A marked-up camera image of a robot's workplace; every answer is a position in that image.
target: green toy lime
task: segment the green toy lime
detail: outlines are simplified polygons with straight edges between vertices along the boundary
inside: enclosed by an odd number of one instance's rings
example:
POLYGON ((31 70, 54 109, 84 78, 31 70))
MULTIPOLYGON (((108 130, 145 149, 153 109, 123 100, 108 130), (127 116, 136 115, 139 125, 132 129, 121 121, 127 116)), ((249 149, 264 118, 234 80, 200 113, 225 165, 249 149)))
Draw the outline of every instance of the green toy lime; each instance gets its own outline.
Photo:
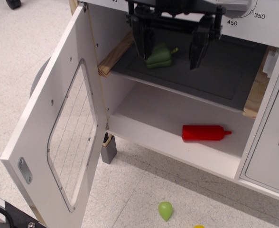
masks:
POLYGON ((158 206, 158 211, 161 217, 167 222, 170 218, 173 208, 169 202, 161 202, 158 206))

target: black cable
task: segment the black cable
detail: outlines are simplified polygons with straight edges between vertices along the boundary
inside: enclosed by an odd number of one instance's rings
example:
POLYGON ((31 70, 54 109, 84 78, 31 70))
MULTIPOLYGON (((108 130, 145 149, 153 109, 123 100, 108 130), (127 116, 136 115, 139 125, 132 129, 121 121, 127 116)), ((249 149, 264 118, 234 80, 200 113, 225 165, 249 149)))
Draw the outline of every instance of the black cable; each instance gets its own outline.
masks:
POLYGON ((15 228, 11 215, 1 207, 0 207, 0 213, 6 217, 7 221, 9 222, 10 228, 15 228))

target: toy pepper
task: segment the toy pepper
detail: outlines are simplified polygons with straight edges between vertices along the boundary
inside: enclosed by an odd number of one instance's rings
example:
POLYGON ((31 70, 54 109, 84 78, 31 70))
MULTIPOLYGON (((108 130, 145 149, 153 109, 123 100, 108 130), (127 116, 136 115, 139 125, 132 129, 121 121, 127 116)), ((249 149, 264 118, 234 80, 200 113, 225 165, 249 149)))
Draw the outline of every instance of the toy pepper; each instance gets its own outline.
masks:
POLYGON ((168 67, 172 64, 172 54, 176 53, 178 48, 170 51, 165 43, 160 43, 153 48, 151 56, 145 61, 148 69, 159 67, 168 67))

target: dial number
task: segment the dial number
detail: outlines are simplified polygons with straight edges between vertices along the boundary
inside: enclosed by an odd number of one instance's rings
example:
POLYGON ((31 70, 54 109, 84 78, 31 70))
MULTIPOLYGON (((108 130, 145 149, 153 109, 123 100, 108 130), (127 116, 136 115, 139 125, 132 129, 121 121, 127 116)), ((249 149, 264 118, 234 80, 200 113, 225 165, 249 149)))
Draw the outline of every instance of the dial number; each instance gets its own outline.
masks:
POLYGON ((255 17, 255 18, 259 18, 259 19, 265 19, 266 16, 265 16, 265 14, 255 13, 255 14, 254 14, 254 17, 255 17))
POLYGON ((238 22, 235 21, 235 20, 229 20, 229 21, 227 21, 227 23, 230 24, 230 25, 234 25, 234 26, 238 25, 238 22))

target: cabinet door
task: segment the cabinet door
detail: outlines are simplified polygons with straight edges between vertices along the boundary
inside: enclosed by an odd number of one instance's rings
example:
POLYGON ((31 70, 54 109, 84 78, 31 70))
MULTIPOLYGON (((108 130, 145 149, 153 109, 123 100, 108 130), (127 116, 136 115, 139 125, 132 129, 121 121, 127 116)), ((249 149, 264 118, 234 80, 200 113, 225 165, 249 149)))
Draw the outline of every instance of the cabinet door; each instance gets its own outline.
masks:
POLYGON ((81 227, 99 159, 106 115, 94 49, 80 5, 1 157, 49 228, 81 227))
POLYGON ((257 184, 279 192, 279 93, 245 176, 257 184))

